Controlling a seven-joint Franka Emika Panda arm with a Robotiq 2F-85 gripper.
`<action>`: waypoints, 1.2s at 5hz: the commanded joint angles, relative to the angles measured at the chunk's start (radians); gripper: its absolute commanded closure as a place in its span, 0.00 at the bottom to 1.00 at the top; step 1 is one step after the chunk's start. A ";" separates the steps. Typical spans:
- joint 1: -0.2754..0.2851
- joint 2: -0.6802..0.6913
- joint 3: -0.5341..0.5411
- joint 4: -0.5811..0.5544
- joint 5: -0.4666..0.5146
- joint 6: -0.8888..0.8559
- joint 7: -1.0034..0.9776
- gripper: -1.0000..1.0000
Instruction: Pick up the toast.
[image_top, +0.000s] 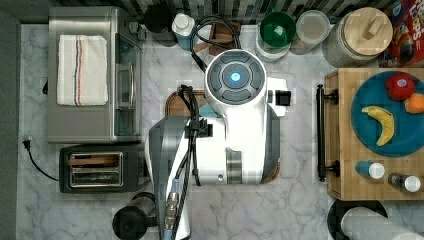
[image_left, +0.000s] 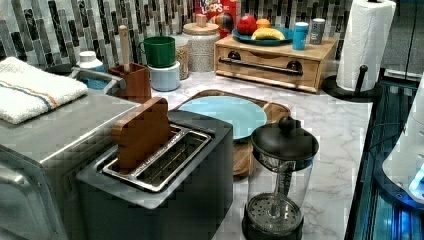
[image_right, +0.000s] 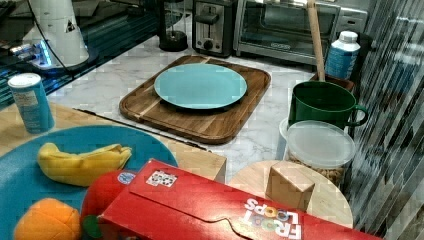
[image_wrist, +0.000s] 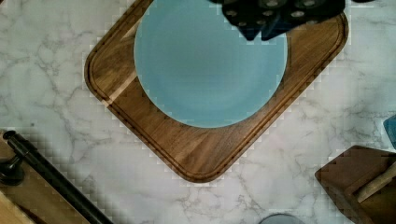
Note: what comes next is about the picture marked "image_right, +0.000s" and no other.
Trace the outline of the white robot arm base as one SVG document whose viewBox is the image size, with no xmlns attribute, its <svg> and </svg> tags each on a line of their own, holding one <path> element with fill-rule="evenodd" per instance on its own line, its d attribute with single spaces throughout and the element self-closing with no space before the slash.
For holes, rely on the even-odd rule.
<svg viewBox="0 0 424 240">
<path fill-rule="evenodd" d="M 74 14 L 72 0 L 28 0 L 33 29 L 23 38 L 36 46 L 36 67 L 73 67 L 89 58 Z"/>
</svg>

